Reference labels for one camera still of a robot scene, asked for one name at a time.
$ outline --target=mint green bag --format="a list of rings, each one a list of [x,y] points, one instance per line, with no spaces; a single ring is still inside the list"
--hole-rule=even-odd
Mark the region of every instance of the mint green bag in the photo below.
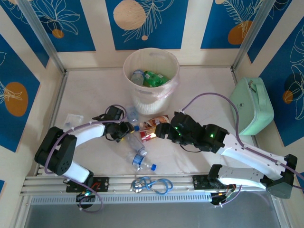
[[[238,109],[241,135],[256,135],[274,119],[272,108],[264,82],[259,77],[244,77],[236,85],[230,100]]]

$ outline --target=gray floor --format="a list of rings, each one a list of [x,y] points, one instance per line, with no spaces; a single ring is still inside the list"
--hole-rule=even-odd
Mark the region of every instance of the gray floor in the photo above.
[[[27,228],[277,228],[267,193],[242,192],[223,208],[210,203],[108,204],[88,214],[76,205],[31,206]]]

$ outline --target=white trash bin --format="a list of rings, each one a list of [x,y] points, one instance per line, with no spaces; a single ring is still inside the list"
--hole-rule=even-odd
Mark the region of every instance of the white trash bin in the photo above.
[[[164,75],[170,80],[162,86],[149,88],[131,82],[135,70],[152,71]],[[127,79],[133,105],[143,115],[158,114],[165,111],[172,93],[180,83],[180,65],[170,52],[157,48],[139,49],[124,62],[123,74]]]

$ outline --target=blue bottle cap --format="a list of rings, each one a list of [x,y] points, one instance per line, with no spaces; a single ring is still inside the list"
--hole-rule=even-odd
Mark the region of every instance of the blue bottle cap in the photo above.
[[[139,131],[139,126],[134,126],[134,130],[137,132],[137,131]]]
[[[155,171],[155,170],[156,170],[156,165],[155,165],[155,164],[152,165],[151,170],[152,170],[152,171]]]

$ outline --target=green plastic bottle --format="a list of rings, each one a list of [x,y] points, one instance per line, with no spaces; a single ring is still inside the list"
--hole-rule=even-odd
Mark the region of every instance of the green plastic bottle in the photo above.
[[[149,84],[150,87],[159,87],[169,81],[167,77],[161,74],[157,75],[151,71],[144,72],[144,80]]]

